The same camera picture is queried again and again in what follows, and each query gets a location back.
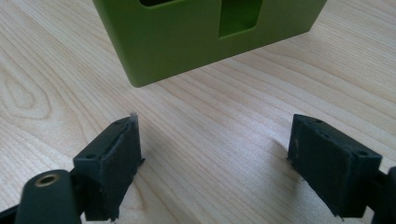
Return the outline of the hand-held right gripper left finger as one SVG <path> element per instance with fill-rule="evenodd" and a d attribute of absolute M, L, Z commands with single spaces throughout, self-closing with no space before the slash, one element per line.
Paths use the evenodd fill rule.
<path fill-rule="evenodd" d="M 88 221 L 119 217 L 123 198 L 143 162 L 135 113 L 112 122 L 77 154 L 74 173 L 84 188 L 83 213 Z"/>

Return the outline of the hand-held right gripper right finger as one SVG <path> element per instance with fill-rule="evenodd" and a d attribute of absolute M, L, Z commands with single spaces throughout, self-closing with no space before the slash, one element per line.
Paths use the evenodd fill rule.
<path fill-rule="evenodd" d="M 320 119 L 295 114 L 288 161 L 334 215 L 362 217 L 382 156 Z"/>

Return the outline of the green plastic box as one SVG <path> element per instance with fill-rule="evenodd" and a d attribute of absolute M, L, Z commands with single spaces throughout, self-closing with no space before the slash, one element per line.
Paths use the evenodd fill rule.
<path fill-rule="evenodd" d="M 135 87 L 311 29 L 327 0 L 92 0 Z"/>

